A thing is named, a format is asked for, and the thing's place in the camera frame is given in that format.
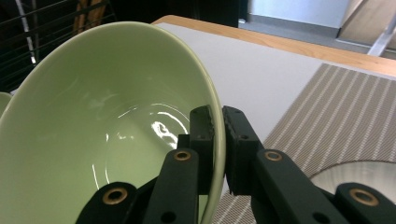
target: wooden table edge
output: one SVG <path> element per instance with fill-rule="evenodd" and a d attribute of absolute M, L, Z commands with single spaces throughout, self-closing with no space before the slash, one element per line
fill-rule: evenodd
<path fill-rule="evenodd" d="M 396 61 L 391 59 L 370 56 L 343 49 L 329 48 L 279 36 L 266 35 L 248 30 L 219 25 L 211 22 L 198 21 L 173 15 L 159 18 L 153 24 L 159 24 L 162 22 L 191 28 L 193 30 L 202 31 L 213 35 L 222 35 L 230 38 L 240 39 L 243 41 L 274 49 L 281 49 L 288 52 L 321 59 L 324 61 L 340 63 L 396 77 Z"/>

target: table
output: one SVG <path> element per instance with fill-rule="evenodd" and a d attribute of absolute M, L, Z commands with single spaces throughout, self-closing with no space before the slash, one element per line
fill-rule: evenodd
<path fill-rule="evenodd" d="M 297 40 L 260 34 L 178 16 L 165 16 L 156 20 L 154 24 L 159 24 L 161 22 L 183 26 L 214 35 L 222 35 L 230 38 L 240 39 L 250 43 L 259 44 L 274 49 L 282 49 L 288 52 L 297 53 L 329 62 L 341 63 L 377 73 L 396 76 L 396 61 L 390 59 L 369 56 L 342 49 L 328 48 Z"/>
<path fill-rule="evenodd" d="M 390 155 L 395 155 L 381 160 L 395 162 L 396 142 L 391 130 L 396 130 L 396 61 L 176 16 L 165 16 L 154 23 L 179 37 L 195 52 L 211 76 L 221 103 L 244 111 L 263 142 L 269 139 L 273 144 L 277 141 L 274 133 L 282 133 L 278 124 L 287 123 L 288 118 L 294 119 L 290 111 L 298 111 L 294 107 L 299 103 L 304 104 L 303 93 L 312 91 L 312 105 L 301 110 L 306 111 L 307 116 L 296 117 L 302 123 L 295 127 L 302 128 L 303 135 L 299 136 L 297 132 L 292 137 L 293 140 L 297 139 L 297 143 L 293 143 L 293 149 L 297 150 L 289 151 L 289 156 L 295 156 L 295 162 L 306 175 L 318 174 L 320 171 L 317 168 L 322 171 L 354 158 L 367 160 L 359 156 L 367 155 L 370 158 L 370 153 L 363 153 L 359 148 L 365 148 L 373 142 L 372 138 L 378 136 L 376 133 L 381 133 L 382 137 L 377 141 L 380 144 L 394 142 L 394 147 L 384 149 L 391 151 Z M 320 84 L 323 90 L 317 88 L 313 91 L 320 79 L 318 77 L 325 80 L 322 81 L 323 85 Z M 336 140 L 341 135 L 339 133 L 348 130 L 332 127 L 336 121 L 342 123 L 337 124 L 337 127 L 353 126 L 351 133 L 356 136 L 349 138 L 358 140 L 338 144 Z M 289 137 L 285 136 L 281 142 L 289 141 Z M 312 148 L 306 148 L 309 145 L 315 148 L 316 144 L 326 144 L 329 138 L 334 140 L 330 144 L 338 147 L 325 147 L 318 154 Z M 338 161 L 331 161 L 329 155 L 337 155 L 338 152 L 344 155 L 343 148 L 346 147 L 356 148 L 356 155 L 347 153 L 345 157 L 340 156 Z M 305 162 L 310 158 L 324 159 L 322 163 Z M 224 196 L 220 211 L 215 215 L 216 222 L 235 222 L 235 217 L 231 215 L 235 212 L 239 214 L 236 218 L 239 221 L 252 221 L 249 199 L 227 197 L 227 194 Z"/>

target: striped placemat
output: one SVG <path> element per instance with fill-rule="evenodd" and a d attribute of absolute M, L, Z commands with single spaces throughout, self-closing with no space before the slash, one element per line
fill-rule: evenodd
<path fill-rule="evenodd" d="M 323 64 L 264 141 L 312 177 L 351 161 L 396 162 L 396 81 Z M 254 223 L 249 197 L 223 195 L 214 223 Z"/>

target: bowl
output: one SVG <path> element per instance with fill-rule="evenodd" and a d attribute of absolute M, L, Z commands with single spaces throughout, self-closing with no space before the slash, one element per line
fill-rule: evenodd
<path fill-rule="evenodd" d="M 53 51 L 13 97 L 0 120 L 0 223 L 73 223 L 102 186 L 141 187 L 202 105 L 215 129 L 211 190 L 200 199 L 210 222 L 223 181 L 222 113 L 208 73 L 175 36 L 132 21 L 93 28 Z"/>
<path fill-rule="evenodd" d="M 396 203 L 396 163 L 385 161 L 353 161 L 335 165 L 313 176 L 318 187 L 334 194 L 343 183 L 360 183 L 378 190 Z"/>
<path fill-rule="evenodd" d="M 3 112 L 6 110 L 6 107 L 11 100 L 11 94 L 7 92 L 0 92 L 0 118 L 3 115 Z"/>

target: brass screw insert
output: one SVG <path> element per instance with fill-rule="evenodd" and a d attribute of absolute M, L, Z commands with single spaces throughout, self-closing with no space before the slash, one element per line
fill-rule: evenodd
<path fill-rule="evenodd" d="M 174 158 L 177 161 L 187 161 L 191 158 L 191 154 L 188 151 L 179 151 L 175 153 Z"/>
<path fill-rule="evenodd" d="M 378 199 L 372 193 L 364 189 L 351 189 L 349 194 L 355 201 L 359 203 L 369 206 L 377 206 L 379 204 Z"/>
<path fill-rule="evenodd" d="M 279 153 L 274 152 L 274 151 L 266 151 L 264 155 L 265 155 L 265 158 L 270 161 L 281 161 L 282 160 L 282 155 L 280 155 Z"/>
<path fill-rule="evenodd" d="M 121 203 L 127 195 L 128 191 L 125 188 L 110 189 L 103 195 L 103 203 L 110 205 Z"/>

